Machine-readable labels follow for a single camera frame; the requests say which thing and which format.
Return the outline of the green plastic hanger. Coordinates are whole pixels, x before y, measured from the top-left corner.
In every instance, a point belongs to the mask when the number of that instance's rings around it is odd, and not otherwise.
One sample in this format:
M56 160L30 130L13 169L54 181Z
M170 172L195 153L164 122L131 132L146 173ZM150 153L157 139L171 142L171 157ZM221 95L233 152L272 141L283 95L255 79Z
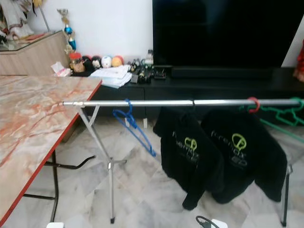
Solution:
M287 109L278 109L278 108L272 108L272 107L263 107L261 106L259 111L266 111L266 112L271 112L274 113L274 117L275 119L279 120L282 123L285 123L289 126L297 126L299 123L300 124L304 124L304 119L301 119L300 117L298 117L297 112L301 111L302 109L304 109L304 100L302 100L301 98L298 97L293 97L291 98L291 100L296 101L299 104L299 107L297 108L287 108ZM247 111L248 108L252 108L254 105L249 105L249 106L240 106L239 110L242 111L243 109L245 109ZM289 121L285 118L282 117L282 114L290 114L294 121ZM295 139L296 141L299 141L300 143L304 143L304 138L295 135L293 133L291 133L290 131L287 131L283 128L281 128L280 126L273 124L267 120L261 119L260 117L258 118L262 123L267 124L267 126L270 126L272 128L274 128L274 130L278 130L283 134L288 135L289 137Z

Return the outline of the red tray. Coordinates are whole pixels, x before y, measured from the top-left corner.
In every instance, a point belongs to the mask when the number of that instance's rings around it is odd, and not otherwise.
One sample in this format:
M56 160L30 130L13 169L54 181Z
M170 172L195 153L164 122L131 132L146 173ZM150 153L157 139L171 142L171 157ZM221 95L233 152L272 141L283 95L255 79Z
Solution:
M26 41L26 42L33 42L39 38L43 38L44 36L46 36L45 33L40 33L40 34L33 34L33 35L29 35L28 37L25 37L23 39L23 41Z

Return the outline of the black TV console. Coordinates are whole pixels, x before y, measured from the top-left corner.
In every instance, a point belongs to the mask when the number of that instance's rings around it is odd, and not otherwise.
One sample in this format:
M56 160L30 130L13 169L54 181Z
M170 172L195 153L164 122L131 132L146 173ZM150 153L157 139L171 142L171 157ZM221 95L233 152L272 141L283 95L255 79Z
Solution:
M266 79L172 78L153 79L148 84L127 83L115 89L100 85L91 100L213 100L213 99L304 100L304 83L293 69L278 68Z

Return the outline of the red gold Buddha statue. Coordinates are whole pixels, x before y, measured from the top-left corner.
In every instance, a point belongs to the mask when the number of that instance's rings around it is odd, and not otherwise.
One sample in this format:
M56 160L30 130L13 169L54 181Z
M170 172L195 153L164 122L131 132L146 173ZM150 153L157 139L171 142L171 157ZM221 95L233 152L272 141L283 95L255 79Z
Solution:
M304 52L301 52L297 57L297 65L294 70L294 77L304 83Z

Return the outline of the silver metal clothes rack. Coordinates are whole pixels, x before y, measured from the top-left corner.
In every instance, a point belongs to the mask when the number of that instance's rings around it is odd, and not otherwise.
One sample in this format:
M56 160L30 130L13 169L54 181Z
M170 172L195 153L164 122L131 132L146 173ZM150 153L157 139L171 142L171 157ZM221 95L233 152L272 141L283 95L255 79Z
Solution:
M166 107L166 106L188 106L191 107L191 100L136 100L130 101L134 106L141 107ZM270 98L270 99L259 99L261 106L295 106L299 105L296 101L290 98ZM254 105L254 102L248 99L215 99L215 100L195 100L196 106L247 106ZM98 148L108 159L105 162L106 169L108 171L109 181L109 224L115 223L115 206L114 206L114 166L116 164L127 163L126 159L117 160L109 156L108 150L102 143L97 131L93 127L95 118L98 115L98 111L101 107L128 107L125 101L120 100L103 100L103 101L63 101L60 103L63 106L74 106L79 108L78 114L82 119L85 127L93 137Z

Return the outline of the pink tissue pack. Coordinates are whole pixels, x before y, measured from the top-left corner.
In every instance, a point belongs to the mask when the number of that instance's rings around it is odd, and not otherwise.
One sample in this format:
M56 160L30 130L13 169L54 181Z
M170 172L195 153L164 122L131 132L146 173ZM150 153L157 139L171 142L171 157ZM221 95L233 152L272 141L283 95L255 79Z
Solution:
M54 71L54 75L58 77L70 76L72 70L70 68L65 68L61 62L56 62L51 66Z

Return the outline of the light wooden cabinet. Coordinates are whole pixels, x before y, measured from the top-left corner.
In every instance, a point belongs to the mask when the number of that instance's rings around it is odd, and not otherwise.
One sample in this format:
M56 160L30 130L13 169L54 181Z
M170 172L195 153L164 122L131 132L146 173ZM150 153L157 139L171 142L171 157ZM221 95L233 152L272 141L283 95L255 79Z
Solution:
M46 33L32 43L5 43L0 46L0 75L49 76L55 73L52 66L61 63L68 67L65 52L67 39L63 31Z

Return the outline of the red plastic hanger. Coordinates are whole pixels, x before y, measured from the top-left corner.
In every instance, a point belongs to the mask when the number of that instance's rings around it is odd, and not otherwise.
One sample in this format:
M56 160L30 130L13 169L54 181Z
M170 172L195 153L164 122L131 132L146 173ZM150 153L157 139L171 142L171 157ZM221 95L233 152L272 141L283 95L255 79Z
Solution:
M254 102L254 106L252 108L248 108L247 112L251 113L251 114L257 113L259 111L260 107L261 107L261 104L260 104L258 98L249 97L248 100Z

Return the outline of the black logo polo shirt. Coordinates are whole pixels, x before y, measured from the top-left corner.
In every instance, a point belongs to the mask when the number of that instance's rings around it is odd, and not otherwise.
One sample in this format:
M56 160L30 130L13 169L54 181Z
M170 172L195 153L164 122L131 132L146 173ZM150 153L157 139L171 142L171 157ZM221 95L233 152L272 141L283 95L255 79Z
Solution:
M161 139L163 171L187 193L182 202L184 209L193 210L205 191L223 191L222 152L195 116L162 107L153 132Z
M224 158L224 189L212 194L217 203L230 202L253 182L270 200L282 200L286 154L258 117L245 111L212 109L200 125Z

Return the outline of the black white round plush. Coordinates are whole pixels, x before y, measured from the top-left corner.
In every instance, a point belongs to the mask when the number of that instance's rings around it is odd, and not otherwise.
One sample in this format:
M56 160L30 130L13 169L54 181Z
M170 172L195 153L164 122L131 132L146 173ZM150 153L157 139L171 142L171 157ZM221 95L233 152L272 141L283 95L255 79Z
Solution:
M95 70L98 70L98 69L101 69L102 68L102 63L101 63L101 57L99 55L94 55L92 58L91 58L91 63L93 65L93 68Z

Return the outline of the black red round plush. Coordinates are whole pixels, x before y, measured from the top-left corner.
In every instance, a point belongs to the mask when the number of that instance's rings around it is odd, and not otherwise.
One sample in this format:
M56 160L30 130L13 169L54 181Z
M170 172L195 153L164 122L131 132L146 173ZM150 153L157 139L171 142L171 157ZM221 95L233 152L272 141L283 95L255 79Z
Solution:
M93 61L91 60L91 57L89 55L82 56L82 61L85 71L92 72L95 70L93 67Z

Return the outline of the blue and gold trophy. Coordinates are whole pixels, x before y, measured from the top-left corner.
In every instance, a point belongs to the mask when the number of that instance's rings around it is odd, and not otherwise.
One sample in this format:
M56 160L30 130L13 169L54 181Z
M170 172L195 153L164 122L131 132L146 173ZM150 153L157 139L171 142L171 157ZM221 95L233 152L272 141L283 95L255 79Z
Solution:
M68 19L69 11L68 9L61 8L57 9L58 13L61 15L61 20L63 21L64 26L64 34L67 38L67 43L72 48L72 50L76 50L76 40L74 39L74 31L70 26L70 21Z

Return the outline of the blue plastic hanger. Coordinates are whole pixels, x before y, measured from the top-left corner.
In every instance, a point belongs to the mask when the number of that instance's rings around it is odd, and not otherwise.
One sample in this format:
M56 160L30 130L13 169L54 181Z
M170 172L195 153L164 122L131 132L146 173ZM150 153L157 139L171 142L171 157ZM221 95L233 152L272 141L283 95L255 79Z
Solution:
M128 111L124 112L121 109L113 109L112 114L116 120L127 129L130 134L143 146L143 148L152 156L156 157L157 153L152 147L150 140L146 137L146 134L137 125L135 118L132 114L133 105L127 98L124 100L128 104Z

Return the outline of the white robed porcelain figurine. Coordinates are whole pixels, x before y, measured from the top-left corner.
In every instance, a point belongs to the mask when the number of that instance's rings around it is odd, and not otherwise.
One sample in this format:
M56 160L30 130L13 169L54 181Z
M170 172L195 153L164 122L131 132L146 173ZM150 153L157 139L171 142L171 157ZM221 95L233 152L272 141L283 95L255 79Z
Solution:
M28 25L27 13L33 0L0 0L0 31L7 40L24 39L35 32Z

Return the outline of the marble pattern folding table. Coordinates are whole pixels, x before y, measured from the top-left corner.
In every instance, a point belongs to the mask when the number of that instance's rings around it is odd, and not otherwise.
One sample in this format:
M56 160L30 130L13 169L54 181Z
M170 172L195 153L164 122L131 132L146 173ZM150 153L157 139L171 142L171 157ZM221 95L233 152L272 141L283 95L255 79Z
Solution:
M0 225L74 123L63 101L89 100L100 79L57 76L0 78Z

